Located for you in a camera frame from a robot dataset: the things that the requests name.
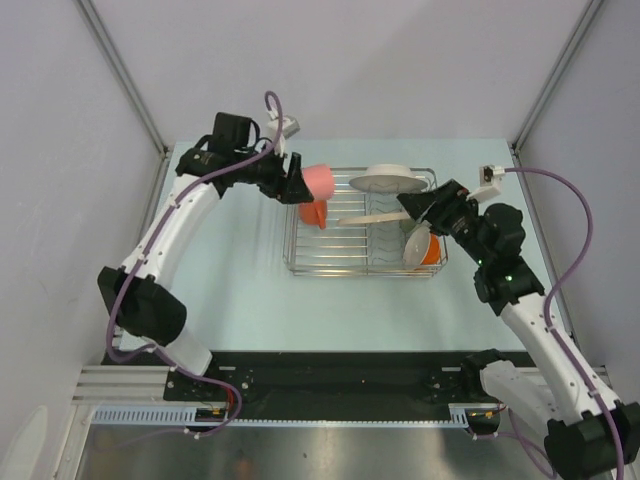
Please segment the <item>pink plastic cup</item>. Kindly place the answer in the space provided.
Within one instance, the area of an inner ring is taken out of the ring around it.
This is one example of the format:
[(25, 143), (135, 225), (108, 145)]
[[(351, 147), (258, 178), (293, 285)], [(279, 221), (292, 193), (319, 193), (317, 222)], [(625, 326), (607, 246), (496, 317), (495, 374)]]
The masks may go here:
[(303, 180), (315, 201), (329, 200), (335, 191), (335, 180), (331, 168), (317, 164), (302, 169)]

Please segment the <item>beige and pink floral plate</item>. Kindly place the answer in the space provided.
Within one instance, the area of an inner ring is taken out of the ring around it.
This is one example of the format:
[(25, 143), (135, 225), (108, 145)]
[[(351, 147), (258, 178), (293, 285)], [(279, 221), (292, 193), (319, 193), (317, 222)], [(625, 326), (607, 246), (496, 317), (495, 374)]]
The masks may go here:
[(381, 214), (374, 214), (374, 215), (341, 218), (337, 221), (337, 226), (340, 226), (340, 227), (363, 226), (363, 225), (403, 221), (403, 220), (410, 220), (410, 219), (411, 219), (410, 215), (404, 211), (391, 212), (391, 213), (381, 213)]

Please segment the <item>green bowl brown rim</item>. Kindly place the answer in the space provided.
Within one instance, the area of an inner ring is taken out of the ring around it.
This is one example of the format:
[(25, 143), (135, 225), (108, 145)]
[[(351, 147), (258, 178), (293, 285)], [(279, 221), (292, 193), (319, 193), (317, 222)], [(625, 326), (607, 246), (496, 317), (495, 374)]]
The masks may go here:
[(399, 222), (399, 226), (405, 235), (410, 235), (419, 226), (419, 223), (411, 219), (405, 219)]

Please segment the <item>orange mug white inside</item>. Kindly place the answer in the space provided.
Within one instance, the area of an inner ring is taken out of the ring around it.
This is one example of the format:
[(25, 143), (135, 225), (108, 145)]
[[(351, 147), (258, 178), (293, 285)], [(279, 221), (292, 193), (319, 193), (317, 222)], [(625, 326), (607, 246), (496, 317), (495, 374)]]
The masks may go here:
[(309, 226), (316, 226), (321, 230), (326, 228), (328, 205), (326, 200), (316, 200), (298, 205), (300, 220)]

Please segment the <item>white and orange bowl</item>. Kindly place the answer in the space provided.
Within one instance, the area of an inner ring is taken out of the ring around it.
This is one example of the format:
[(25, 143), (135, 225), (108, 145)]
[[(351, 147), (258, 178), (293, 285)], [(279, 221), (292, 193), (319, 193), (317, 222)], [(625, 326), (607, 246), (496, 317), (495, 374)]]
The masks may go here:
[(409, 236), (403, 253), (403, 263), (407, 267), (436, 265), (441, 258), (438, 237), (428, 227), (417, 227)]

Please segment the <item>large white grey-rimmed plate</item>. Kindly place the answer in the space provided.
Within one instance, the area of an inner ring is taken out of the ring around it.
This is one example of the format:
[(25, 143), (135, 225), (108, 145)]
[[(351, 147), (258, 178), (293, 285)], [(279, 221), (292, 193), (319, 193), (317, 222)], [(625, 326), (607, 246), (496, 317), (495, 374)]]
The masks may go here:
[(398, 164), (372, 165), (363, 174), (352, 178), (349, 185), (361, 192), (380, 194), (420, 192), (429, 186), (409, 167)]

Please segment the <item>metal wire dish rack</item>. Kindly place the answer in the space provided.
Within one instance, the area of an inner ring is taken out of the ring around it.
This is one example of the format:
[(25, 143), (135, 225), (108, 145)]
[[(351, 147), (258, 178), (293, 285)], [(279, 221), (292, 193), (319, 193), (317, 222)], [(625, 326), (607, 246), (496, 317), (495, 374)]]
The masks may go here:
[(436, 265), (407, 267), (403, 253), (410, 235), (400, 221), (363, 226), (337, 226), (341, 218), (402, 212), (395, 194), (365, 193), (349, 181), (365, 172), (364, 167), (334, 168), (335, 193), (327, 201), (326, 228), (304, 224), (296, 206), (286, 212), (283, 260), (296, 275), (320, 277), (425, 277), (436, 275), (448, 262), (447, 244), (441, 240), (441, 258)]

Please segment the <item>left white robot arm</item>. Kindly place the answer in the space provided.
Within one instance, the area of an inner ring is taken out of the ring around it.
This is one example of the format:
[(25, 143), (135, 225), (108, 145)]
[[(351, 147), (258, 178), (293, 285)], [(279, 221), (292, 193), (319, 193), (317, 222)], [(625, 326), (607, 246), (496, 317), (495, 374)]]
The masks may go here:
[(284, 151), (286, 140), (299, 130), (298, 121), (272, 113), (268, 142), (259, 152), (248, 144), (254, 124), (248, 117), (217, 114), (212, 134), (180, 157), (165, 203), (134, 251), (119, 267), (103, 268), (97, 279), (111, 324), (188, 371), (185, 385), (202, 400), (219, 392), (221, 376), (209, 368), (213, 356), (189, 331), (187, 308), (171, 292), (193, 235), (235, 184), (255, 185), (286, 205), (315, 198), (300, 154)]

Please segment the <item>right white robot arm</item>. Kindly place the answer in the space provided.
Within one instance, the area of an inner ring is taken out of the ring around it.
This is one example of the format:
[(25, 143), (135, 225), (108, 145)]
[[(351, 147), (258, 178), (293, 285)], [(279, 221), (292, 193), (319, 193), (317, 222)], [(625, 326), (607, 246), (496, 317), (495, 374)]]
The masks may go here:
[(522, 212), (504, 203), (480, 210), (454, 180), (397, 199), (413, 220), (451, 237), (474, 260), (479, 300), (519, 338), (546, 383), (539, 387), (496, 358), (463, 373), (463, 393), (473, 401), (491, 396), (505, 403), (543, 436), (561, 478), (588, 479), (610, 470), (622, 478), (639, 453), (639, 405), (624, 403), (553, 319), (550, 297), (521, 255)]

